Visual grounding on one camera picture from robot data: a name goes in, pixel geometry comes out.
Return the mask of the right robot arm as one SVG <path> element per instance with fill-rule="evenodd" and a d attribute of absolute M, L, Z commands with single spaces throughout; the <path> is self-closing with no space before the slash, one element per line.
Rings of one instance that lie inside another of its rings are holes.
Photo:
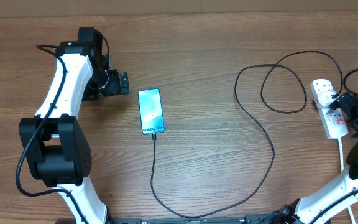
<path fill-rule="evenodd" d="M 358 94 L 350 91 L 336 96 L 329 80 L 317 79 L 311 91 L 328 139 L 341 139 L 348 127 L 358 139 Z M 358 142 L 342 159 L 343 170 L 314 194 L 283 206 L 271 223 L 327 223 L 358 202 Z"/>

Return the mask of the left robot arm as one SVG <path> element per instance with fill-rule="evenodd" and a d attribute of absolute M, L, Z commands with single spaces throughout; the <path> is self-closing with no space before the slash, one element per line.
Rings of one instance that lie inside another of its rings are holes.
<path fill-rule="evenodd" d="M 55 76 L 42 106 L 19 123 L 24 150 L 15 174 L 18 191 L 60 194 L 74 223 L 113 222 L 91 182 L 91 148 L 78 122 L 82 102 L 129 94 L 127 73 L 112 70 L 103 53 L 108 46 L 94 27 L 81 27 L 76 41 L 38 45 L 55 57 Z"/>

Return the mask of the blue Galaxy smartphone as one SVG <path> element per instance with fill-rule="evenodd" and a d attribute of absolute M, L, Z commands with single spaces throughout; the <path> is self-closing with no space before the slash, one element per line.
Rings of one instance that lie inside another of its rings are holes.
<path fill-rule="evenodd" d="M 142 134 L 157 134 L 165 131 L 162 99 L 158 88 L 138 92 Z"/>

